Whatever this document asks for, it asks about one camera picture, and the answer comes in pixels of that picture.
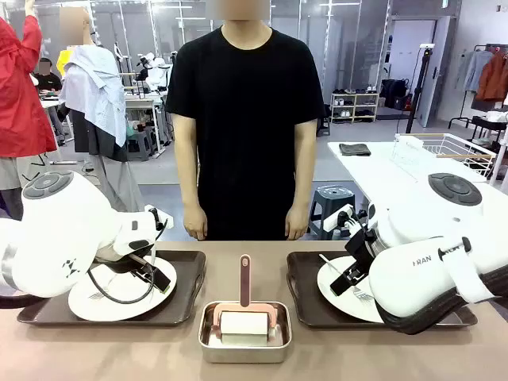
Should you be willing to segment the person left hand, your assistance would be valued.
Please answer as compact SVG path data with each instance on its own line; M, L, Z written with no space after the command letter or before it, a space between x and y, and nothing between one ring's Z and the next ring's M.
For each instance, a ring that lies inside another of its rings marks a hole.
M285 234L288 241L300 239L308 228L307 208L304 206L292 206L285 220Z

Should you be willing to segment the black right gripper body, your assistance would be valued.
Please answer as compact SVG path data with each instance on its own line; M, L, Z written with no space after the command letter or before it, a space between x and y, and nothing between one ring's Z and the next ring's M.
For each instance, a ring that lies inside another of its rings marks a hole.
M345 249L355 262L346 270L347 275L366 275L369 272L375 257L371 252L371 245L376 240L377 236L373 229L360 229L350 238Z

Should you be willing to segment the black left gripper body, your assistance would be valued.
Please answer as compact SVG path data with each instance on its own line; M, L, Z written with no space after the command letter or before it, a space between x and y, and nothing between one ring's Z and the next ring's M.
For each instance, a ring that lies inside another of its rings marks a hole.
M136 254L128 254L118 261L94 259L93 264L105 265L115 274L132 273L142 280L154 279L154 267L144 258Z

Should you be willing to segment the person right hand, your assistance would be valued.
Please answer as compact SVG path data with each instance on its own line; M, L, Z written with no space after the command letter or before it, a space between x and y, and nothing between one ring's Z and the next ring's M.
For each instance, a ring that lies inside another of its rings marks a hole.
M206 239L207 218L200 206L186 206L184 208L183 225L190 237L197 241Z

